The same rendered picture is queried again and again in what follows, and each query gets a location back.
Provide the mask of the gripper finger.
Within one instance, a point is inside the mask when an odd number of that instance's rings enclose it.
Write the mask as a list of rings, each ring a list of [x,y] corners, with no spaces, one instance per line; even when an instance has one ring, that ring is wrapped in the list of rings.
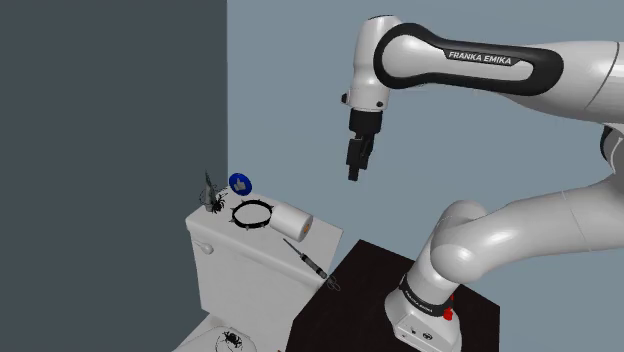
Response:
[[[369,158],[372,154],[374,147],[374,139],[375,135],[364,135],[362,137],[362,169],[366,170],[368,168]]]
[[[348,179],[350,181],[357,181],[359,177],[359,170],[361,161],[363,158],[363,140],[354,138],[349,140],[346,165],[348,166]]]

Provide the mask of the grey pointed cone ornament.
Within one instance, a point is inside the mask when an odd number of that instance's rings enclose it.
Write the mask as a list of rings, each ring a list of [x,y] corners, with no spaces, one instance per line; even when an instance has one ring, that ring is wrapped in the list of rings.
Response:
[[[206,211],[215,212],[217,201],[216,191],[207,171],[204,172],[204,189],[199,195],[199,201]]]

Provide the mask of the thin black grey pointed tool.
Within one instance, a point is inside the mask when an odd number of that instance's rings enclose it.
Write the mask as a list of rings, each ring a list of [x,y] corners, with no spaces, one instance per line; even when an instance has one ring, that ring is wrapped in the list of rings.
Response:
[[[302,262],[304,262],[310,269],[312,269],[320,278],[324,280],[325,285],[330,289],[339,292],[341,290],[340,285],[337,283],[336,278],[333,275],[329,275],[318,264],[316,264],[307,254],[299,251],[288,240],[284,239],[284,242],[298,255]]]

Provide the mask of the dark robot stand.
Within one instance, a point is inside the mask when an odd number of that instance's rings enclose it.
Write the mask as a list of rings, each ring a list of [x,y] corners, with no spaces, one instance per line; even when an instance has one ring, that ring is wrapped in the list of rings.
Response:
[[[393,333],[384,300],[413,261],[358,241],[293,320],[285,352],[420,352]],[[500,352],[500,306],[460,286],[454,295],[461,352]]]

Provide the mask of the blue round thumbs-up badge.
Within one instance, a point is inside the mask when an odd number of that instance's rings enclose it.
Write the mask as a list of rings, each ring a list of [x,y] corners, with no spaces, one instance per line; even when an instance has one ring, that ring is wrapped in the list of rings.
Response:
[[[239,196],[247,196],[252,191],[250,179],[242,173],[233,173],[228,179],[230,189]]]

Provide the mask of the white toilet paper roll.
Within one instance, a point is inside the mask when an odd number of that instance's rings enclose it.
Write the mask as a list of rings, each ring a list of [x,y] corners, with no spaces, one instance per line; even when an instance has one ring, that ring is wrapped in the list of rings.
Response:
[[[269,226],[284,236],[301,242],[309,233],[313,216],[287,203],[280,203],[272,208]]]

